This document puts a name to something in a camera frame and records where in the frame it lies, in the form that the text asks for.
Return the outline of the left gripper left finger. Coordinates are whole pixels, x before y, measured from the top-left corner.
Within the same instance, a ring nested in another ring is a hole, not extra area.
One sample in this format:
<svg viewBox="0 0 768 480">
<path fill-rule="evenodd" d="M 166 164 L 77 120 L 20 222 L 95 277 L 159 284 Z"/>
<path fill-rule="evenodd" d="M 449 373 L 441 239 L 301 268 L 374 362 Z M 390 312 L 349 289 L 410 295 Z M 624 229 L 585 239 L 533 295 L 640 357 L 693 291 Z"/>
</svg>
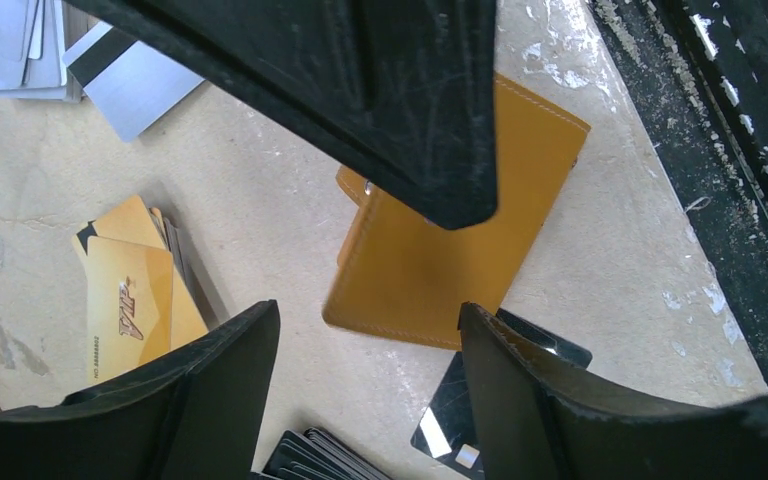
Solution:
<svg viewBox="0 0 768 480">
<path fill-rule="evenodd" d="M 273 300 L 53 407 L 0 412 L 0 479 L 245 479 L 280 334 Z"/>
</svg>

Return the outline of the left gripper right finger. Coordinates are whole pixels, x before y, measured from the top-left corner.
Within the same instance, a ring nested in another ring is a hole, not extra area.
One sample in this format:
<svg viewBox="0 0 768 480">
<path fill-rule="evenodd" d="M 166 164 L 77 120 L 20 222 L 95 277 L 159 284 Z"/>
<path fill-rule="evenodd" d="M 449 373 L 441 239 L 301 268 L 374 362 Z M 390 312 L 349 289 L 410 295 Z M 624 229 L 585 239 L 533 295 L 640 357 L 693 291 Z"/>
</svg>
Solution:
<svg viewBox="0 0 768 480">
<path fill-rule="evenodd" d="M 707 408 L 575 366 L 474 303 L 459 330 L 489 479 L 768 479 L 768 395 Z"/>
</svg>

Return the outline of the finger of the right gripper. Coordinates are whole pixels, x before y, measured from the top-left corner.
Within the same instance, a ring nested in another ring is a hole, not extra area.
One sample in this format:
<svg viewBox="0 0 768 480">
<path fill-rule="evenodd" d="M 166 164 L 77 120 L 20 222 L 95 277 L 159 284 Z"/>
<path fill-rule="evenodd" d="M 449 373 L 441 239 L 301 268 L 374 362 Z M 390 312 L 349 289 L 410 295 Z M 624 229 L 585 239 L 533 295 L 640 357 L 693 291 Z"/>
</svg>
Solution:
<svg viewBox="0 0 768 480">
<path fill-rule="evenodd" d="M 497 209 L 493 1 L 81 1 L 448 230 Z"/>
</svg>

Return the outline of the single black card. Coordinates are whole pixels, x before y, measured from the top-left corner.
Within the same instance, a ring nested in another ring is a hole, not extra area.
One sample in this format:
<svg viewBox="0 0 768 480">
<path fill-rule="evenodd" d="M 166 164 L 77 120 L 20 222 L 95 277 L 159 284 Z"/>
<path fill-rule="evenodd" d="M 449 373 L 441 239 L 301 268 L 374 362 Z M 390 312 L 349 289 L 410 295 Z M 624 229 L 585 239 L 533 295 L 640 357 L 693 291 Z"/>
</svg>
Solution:
<svg viewBox="0 0 768 480">
<path fill-rule="evenodd" d="M 508 310 L 498 309 L 496 317 L 519 335 L 569 363 L 587 368 L 592 361 L 590 350 Z M 468 479 L 485 477 L 460 351 L 454 354 L 410 444 Z"/>
</svg>

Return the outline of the orange leather card holder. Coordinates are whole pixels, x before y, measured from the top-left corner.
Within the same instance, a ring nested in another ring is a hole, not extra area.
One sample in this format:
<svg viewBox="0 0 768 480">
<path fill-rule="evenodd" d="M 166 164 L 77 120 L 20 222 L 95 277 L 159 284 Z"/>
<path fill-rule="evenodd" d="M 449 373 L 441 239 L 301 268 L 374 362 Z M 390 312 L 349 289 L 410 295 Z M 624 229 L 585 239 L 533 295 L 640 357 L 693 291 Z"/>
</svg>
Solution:
<svg viewBox="0 0 768 480">
<path fill-rule="evenodd" d="M 500 307 L 590 126 L 504 76 L 495 79 L 495 103 L 499 197 L 484 223 L 443 229 L 339 169 L 337 184 L 357 212 L 324 302 L 326 324 L 456 350 L 463 303 Z"/>
</svg>

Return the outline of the silver card with stripe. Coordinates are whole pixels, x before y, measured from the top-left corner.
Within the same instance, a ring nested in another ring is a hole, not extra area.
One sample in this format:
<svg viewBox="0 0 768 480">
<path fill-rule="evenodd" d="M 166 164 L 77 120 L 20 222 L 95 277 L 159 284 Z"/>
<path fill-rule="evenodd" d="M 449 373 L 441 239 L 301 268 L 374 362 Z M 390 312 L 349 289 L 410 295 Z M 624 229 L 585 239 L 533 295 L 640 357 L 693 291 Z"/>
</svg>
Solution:
<svg viewBox="0 0 768 480">
<path fill-rule="evenodd" d="M 98 22 L 62 55 L 116 135 L 134 141 L 204 79 L 126 32 Z"/>
</svg>

